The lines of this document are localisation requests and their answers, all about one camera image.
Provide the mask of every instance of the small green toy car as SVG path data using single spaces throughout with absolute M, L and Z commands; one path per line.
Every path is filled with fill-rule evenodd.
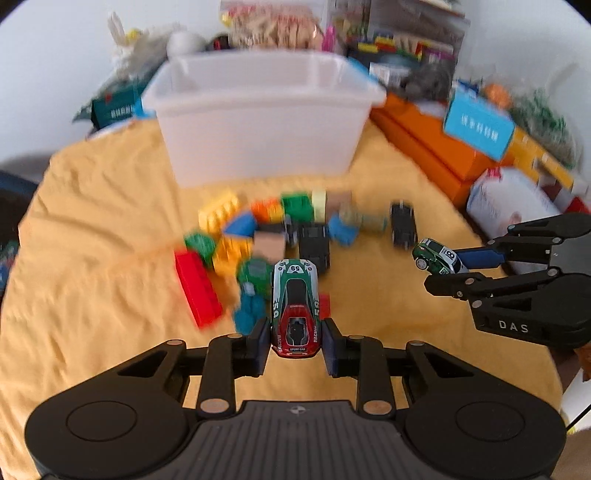
M 434 275 L 469 272 L 457 253 L 430 238 L 418 243 L 413 249 L 413 258 L 419 269 Z

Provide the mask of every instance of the green building block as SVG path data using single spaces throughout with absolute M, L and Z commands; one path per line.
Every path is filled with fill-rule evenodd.
M 313 222 L 314 206 L 307 193 L 290 193 L 281 196 L 281 204 L 292 221 Z
M 271 276 L 273 267 L 261 258 L 251 258 L 238 269 L 238 283 L 241 290 L 249 296 L 260 295 L 271 298 Z
M 212 256 L 216 249 L 216 241 L 213 238 L 203 233 L 194 233 L 186 236 L 184 240 L 188 249 L 195 250 L 199 254 L 203 265 L 213 268 Z

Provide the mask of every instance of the white wall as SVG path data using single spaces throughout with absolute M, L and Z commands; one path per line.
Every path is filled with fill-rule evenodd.
M 0 163 L 83 138 L 70 123 L 111 69 L 106 16 L 125 28 L 180 21 L 205 37 L 222 29 L 219 0 L 26 0 L 0 25 Z M 462 62 L 542 80 L 560 58 L 580 69 L 558 104 L 586 138 L 591 179 L 591 27 L 563 0 L 463 0 L 472 20 Z

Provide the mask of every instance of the black toy car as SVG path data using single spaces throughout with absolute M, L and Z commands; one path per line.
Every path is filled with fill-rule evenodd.
M 394 246 L 405 250 L 414 248 L 417 244 L 417 224 L 414 221 L 413 207 L 402 200 L 393 202 L 390 206 L 390 220 Z
M 316 265 L 318 275 L 330 268 L 329 232 L 324 223 L 301 223 L 298 228 L 300 258 Z

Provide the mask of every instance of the das logo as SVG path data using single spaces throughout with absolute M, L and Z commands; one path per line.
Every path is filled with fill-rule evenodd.
M 513 332 L 517 332 L 517 333 L 529 333 L 530 329 L 528 328 L 527 325 L 516 325 L 513 322 L 509 322 L 509 324 L 507 324 L 507 322 L 503 322 L 503 320 L 499 320 L 499 327 L 501 327 L 502 330 L 511 330 Z

